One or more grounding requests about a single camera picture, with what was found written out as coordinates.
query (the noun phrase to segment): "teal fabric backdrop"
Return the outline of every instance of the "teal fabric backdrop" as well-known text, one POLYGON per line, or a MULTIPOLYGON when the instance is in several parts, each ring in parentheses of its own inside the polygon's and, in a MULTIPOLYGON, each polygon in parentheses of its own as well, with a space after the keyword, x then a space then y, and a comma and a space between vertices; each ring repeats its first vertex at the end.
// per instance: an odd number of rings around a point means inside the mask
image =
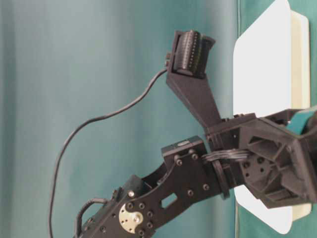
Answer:
MULTIPOLYGON (((65 138, 86 119, 138 96, 163 68, 174 30, 189 29, 217 40, 207 73, 221 115, 229 117, 235 1, 1 0, 1 237, 47 237, 53 166, 65 138)), ((156 169, 161 147, 196 134, 203 130, 165 76, 133 109, 85 128, 61 163, 54 237, 73 236, 74 218, 88 199, 109 198, 131 174, 156 169)), ((155 235, 233 236, 233 197, 194 205, 155 235)))
MULTIPOLYGON (((242 34, 273 0, 238 0, 238 31, 242 34)), ((289 0, 291 9, 305 15, 310 22, 310 50, 311 50, 311 101, 312 106, 317 104, 317 1, 289 0)), ((237 238, 299 238, 316 237, 317 207, 313 206, 312 213, 293 223, 291 231, 281 235, 253 216, 244 208, 238 208, 237 238)))

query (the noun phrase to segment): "black cable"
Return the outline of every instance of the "black cable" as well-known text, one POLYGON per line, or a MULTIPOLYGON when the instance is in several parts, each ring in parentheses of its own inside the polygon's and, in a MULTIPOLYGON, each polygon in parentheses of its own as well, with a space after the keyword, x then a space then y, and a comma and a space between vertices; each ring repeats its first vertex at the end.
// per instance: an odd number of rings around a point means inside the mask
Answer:
POLYGON ((75 220, 75 238, 79 238, 80 234, 81 234, 81 225, 82 225, 82 218, 84 213, 87 211, 87 209, 95 204, 95 203, 101 203, 101 204, 106 204, 108 201, 107 199, 104 198, 93 198, 88 200, 84 206, 79 210, 77 216, 76 216, 76 220, 75 220))
POLYGON ((71 139, 77 134, 77 132, 79 132, 83 127, 85 127, 86 125, 96 122, 96 121, 100 121, 100 120, 105 120, 107 118, 110 118, 112 116, 115 116, 121 112, 124 112, 125 110, 128 110, 129 108, 131 108, 132 106, 134 106, 135 104, 137 104, 139 101, 141 101, 149 92, 149 90, 152 88, 153 84, 155 83, 155 81, 166 72, 166 69, 161 70, 160 72, 158 72, 149 82, 148 86, 146 87, 146 89, 144 90, 144 92, 137 97, 134 101, 132 101, 131 103, 129 103, 128 105, 124 106, 123 108, 119 109, 118 111, 112 112, 110 114, 101 116, 101 117, 97 117, 97 118, 92 118, 89 119, 87 121, 85 121, 84 123, 82 123, 79 127, 77 127, 69 136, 68 138, 65 140, 63 147, 60 151, 60 153, 58 154, 58 157, 56 159, 56 164, 55 164, 55 168, 54 168, 54 173, 53 173, 53 179, 52 179, 52 188, 51 188, 51 196, 50 196, 50 203, 49 203, 49 219, 48 219, 48 229, 49 229, 49 237, 53 238, 53 231, 52 231, 52 211, 53 211, 53 204, 54 204, 54 197, 55 197, 55 189, 56 189, 56 180, 57 180, 57 174, 58 174, 58 169, 59 169, 59 164, 61 161, 61 158, 68 146, 68 144, 70 143, 71 139))

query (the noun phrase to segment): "black plastic part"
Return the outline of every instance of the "black plastic part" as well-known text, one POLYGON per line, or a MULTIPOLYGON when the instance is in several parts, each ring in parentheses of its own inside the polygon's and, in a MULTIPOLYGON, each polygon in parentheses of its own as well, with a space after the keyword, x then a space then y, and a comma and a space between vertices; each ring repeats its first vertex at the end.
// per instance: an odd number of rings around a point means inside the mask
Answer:
POLYGON ((208 53, 215 40, 197 31, 187 31, 178 38, 173 72, 194 78, 205 78, 208 53))
MULTIPOLYGON (((193 114, 196 120, 199 121, 203 127, 210 127, 220 123, 221 118, 211 93, 206 75, 204 74, 203 77, 195 77, 197 73, 196 71, 193 71, 193 75, 190 76, 184 75, 183 71, 177 72, 181 67, 179 62, 187 61, 186 56, 180 53, 182 50, 178 50, 183 49, 184 47, 181 44, 184 40, 181 42, 179 41, 179 39, 182 39, 184 34, 186 34, 186 32, 177 31, 175 33, 170 64, 168 65, 167 69, 166 83, 193 114)), ((190 46, 191 44, 193 43, 186 43, 186 45, 189 47, 192 47, 190 46)), ((195 55, 195 60, 200 62, 201 65, 205 65, 208 52, 209 49, 206 47, 202 55, 195 55)), ((200 66, 199 69, 199 74, 202 74, 202 69, 205 71, 204 66, 200 66)))

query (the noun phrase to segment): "black robotic arm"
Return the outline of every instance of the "black robotic arm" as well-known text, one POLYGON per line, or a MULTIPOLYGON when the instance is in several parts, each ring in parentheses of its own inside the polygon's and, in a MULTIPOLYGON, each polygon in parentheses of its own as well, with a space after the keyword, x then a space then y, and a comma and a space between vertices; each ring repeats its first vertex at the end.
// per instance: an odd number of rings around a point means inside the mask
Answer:
POLYGON ((299 110, 222 119, 205 74, 213 44, 196 31, 176 32, 166 63, 168 86, 202 125, 212 152, 198 136, 162 148, 156 171, 132 176, 83 225, 80 213, 75 237, 149 238, 192 204, 227 198, 242 184, 268 208, 317 202, 316 116, 302 135, 286 128, 299 110))

